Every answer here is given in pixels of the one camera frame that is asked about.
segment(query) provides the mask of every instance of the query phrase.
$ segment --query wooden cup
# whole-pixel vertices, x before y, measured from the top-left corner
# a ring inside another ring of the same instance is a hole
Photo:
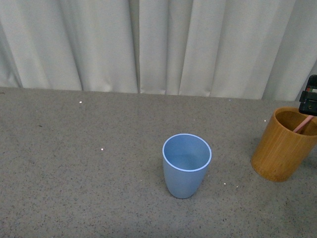
[[[286,181],[317,143],[317,118],[299,132],[293,130],[307,117],[298,108],[274,111],[251,159],[253,169],[265,179]]]

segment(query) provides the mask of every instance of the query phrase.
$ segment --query cup rim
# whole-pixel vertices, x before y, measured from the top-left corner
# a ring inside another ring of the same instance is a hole
[[[181,168],[179,168],[179,167],[176,167],[175,165],[171,164],[171,163],[168,161],[168,159],[167,159],[166,156],[165,156],[165,152],[164,152],[165,145],[167,144],[167,142],[168,142],[170,139],[172,139],[172,138],[174,138],[174,137],[176,137],[176,136],[180,136],[180,135],[193,136],[193,137],[195,137],[195,138],[201,140],[203,143],[206,144],[206,146],[207,146],[207,148],[208,148],[208,150],[209,150],[209,158],[208,158],[208,161],[207,161],[203,166],[201,166],[200,168],[195,169],[195,170],[185,170],[185,169],[181,169]],[[196,135],[193,135],[193,134],[188,134],[188,133],[180,133],[180,134],[176,134],[176,135],[171,136],[171,137],[170,137],[169,139],[167,139],[167,140],[165,141],[165,143],[163,144],[162,152],[163,152],[163,157],[164,157],[165,161],[166,161],[169,165],[171,165],[171,166],[172,166],[174,169],[176,169],[176,170],[184,171],[184,172],[195,172],[195,171],[202,170],[202,169],[204,169],[206,166],[208,166],[208,164],[209,164],[210,161],[211,161],[211,148],[210,148],[210,146],[208,145],[208,143],[205,142],[203,139],[201,139],[199,136],[196,136]]]
[[[291,134],[297,136],[297,137],[317,137],[317,135],[303,135],[303,134],[299,134],[297,132],[293,132],[292,130],[286,128],[284,125],[282,125],[278,119],[276,118],[276,115],[278,113],[282,113],[282,112],[293,112],[293,113],[297,113],[297,114],[300,114],[300,115],[303,115],[304,117],[307,117],[308,115],[306,114],[303,114],[303,113],[300,113],[298,111],[298,108],[296,107],[280,107],[280,108],[276,108],[273,112],[273,119],[275,122],[277,122],[282,128],[286,129],[288,132],[290,132]]]

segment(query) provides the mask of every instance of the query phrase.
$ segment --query gray countertop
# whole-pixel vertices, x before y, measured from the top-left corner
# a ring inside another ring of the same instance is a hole
[[[274,109],[298,105],[0,88],[0,237],[316,237],[317,151],[281,183],[250,163]],[[212,149],[188,199],[162,171],[178,133]]]

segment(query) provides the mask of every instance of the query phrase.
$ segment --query curtain fold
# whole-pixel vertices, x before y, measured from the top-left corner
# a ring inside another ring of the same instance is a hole
[[[2,0],[0,86],[298,100],[315,0]]]

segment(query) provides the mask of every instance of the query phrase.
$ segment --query plastic cup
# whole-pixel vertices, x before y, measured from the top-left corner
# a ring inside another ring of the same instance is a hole
[[[177,134],[163,145],[164,177],[169,192],[177,198],[192,196],[207,172],[211,149],[200,137]]]

